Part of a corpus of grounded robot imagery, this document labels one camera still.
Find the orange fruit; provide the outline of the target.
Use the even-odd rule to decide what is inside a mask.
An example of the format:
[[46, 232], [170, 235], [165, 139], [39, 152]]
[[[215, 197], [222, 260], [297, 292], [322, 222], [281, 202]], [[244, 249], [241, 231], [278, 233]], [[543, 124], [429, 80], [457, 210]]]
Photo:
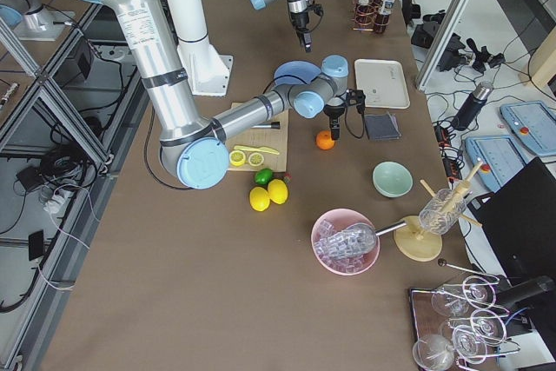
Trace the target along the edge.
[[335, 140], [330, 130], [322, 130], [315, 137], [315, 145], [321, 150], [330, 150], [335, 146]]

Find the blue plate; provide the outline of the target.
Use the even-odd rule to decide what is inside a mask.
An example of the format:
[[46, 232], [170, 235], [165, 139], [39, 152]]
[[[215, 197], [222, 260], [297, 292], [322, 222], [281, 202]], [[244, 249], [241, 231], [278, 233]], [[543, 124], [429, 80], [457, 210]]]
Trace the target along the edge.
[[274, 73], [275, 85], [309, 84], [321, 73], [321, 68], [301, 60], [281, 64]]

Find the cream serving tray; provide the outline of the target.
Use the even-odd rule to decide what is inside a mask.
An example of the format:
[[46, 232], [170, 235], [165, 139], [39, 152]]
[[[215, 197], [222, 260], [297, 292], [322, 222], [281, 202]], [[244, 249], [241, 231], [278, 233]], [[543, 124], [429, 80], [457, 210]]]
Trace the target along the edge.
[[357, 89], [368, 108], [407, 109], [410, 99], [401, 63], [395, 60], [363, 59], [354, 62]]

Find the dark sauce bottle one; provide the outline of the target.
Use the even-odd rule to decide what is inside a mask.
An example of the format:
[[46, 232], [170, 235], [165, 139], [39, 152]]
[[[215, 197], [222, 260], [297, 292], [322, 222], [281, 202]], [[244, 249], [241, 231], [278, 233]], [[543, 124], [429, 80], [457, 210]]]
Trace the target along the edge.
[[365, 30], [369, 27], [374, 14], [371, 0], [357, 0], [354, 9], [354, 24], [358, 30]]

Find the dark sauce bottle two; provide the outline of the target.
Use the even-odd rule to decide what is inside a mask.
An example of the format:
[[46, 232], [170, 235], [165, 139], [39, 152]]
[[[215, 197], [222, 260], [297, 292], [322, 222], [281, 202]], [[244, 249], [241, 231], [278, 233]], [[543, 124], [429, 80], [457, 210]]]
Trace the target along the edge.
[[381, 5], [374, 19], [374, 33], [382, 34], [387, 28], [395, 0], [381, 0]]

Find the mint green bowl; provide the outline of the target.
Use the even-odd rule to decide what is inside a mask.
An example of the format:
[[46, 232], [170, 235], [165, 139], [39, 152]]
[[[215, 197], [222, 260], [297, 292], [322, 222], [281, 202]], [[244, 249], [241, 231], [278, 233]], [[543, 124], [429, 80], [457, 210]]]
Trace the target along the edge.
[[396, 198], [407, 194], [414, 185], [410, 171], [398, 162], [381, 162], [374, 167], [373, 185], [385, 197]]

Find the lemon slice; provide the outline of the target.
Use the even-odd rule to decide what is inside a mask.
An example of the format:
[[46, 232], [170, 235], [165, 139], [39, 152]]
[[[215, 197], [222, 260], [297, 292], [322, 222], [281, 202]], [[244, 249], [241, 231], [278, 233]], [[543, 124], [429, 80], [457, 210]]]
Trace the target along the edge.
[[241, 167], [247, 161], [247, 157], [244, 151], [234, 149], [229, 154], [229, 163], [233, 167]]
[[250, 167], [261, 167], [265, 162], [265, 157], [260, 152], [252, 152], [248, 155], [248, 165]]

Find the yellow lemon far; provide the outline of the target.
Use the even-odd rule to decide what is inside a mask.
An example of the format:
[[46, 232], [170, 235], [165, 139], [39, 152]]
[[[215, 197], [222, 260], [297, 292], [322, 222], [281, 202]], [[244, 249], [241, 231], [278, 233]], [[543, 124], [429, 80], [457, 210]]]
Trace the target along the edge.
[[281, 179], [273, 179], [267, 186], [269, 199], [276, 204], [283, 204], [288, 200], [288, 186]]

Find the yellow lemon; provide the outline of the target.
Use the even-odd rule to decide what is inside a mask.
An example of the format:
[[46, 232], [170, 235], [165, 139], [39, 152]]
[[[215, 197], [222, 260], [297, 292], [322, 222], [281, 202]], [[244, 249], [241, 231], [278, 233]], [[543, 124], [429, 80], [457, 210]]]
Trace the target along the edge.
[[249, 192], [249, 204], [255, 211], [262, 212], [268, 209], [270, 197], [268, 191], [263, 187], [254, 187]]
[[276, 204], [283, 204], [288, 200], [288, 186], [281, 179], [273, 179], [267, 186], [269, 199]]

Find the green lime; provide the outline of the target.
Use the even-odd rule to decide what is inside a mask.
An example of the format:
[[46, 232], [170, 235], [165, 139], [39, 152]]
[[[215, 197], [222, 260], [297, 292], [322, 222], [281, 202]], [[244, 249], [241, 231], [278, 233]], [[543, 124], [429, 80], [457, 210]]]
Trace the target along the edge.
[[254, 181], [255, 184], [259, 186], [266, 186], [270, 181], [273, 180], [274, 172], [272, 169], [264, 168], [260, 169], [255, 173]]

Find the lemon slice upper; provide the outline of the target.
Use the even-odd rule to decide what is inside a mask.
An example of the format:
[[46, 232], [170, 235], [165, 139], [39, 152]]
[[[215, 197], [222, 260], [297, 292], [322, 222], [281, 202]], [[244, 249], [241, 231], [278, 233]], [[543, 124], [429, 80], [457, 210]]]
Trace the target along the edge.
[[247, 161], [247, 157], [244, 151], [234, 149], [229, 154], [229, 163], [233, 167], [241, 167]]

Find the yellow lemon near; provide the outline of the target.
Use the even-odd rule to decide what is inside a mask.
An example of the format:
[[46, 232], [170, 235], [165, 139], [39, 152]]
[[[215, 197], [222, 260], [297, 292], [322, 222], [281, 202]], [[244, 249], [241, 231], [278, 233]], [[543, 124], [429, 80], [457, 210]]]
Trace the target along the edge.
[[268, 209], [270, 197], [268, 191], [263, 187], [254, 187], [249, 192], [249, 204], [255, 211], [262, 212]]

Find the pile of clear ice cubes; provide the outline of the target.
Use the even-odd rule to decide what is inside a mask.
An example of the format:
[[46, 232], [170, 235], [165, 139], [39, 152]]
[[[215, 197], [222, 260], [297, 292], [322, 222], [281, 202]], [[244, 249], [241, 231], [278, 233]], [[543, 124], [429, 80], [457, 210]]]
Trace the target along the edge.
[[379, 246], [373, 228], [364, 222], [338, 229], [330, 221], [321, 220], [314, 232], [313, 250], [317, 258], [332, 270], [348, 275], [363, 271], [366, 257]]

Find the clear textured glass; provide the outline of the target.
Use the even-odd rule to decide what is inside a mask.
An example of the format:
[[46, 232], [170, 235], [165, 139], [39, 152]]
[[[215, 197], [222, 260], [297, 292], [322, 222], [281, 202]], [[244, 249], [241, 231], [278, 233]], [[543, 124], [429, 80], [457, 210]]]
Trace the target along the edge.
[[419, 221], [426, 231], [444, 235], [466, 209], [465, 199], [451, 189], [441, 189], [419, 213]]

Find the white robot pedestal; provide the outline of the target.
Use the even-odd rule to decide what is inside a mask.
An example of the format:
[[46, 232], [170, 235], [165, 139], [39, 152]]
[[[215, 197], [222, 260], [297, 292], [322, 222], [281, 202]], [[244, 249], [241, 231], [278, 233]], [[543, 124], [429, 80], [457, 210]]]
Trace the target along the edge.
[[202, 0], [167, 0], [178, 38], [178, 55], [192, 93], [225, 96], [234, 58], [221, 55], [209, 40]]

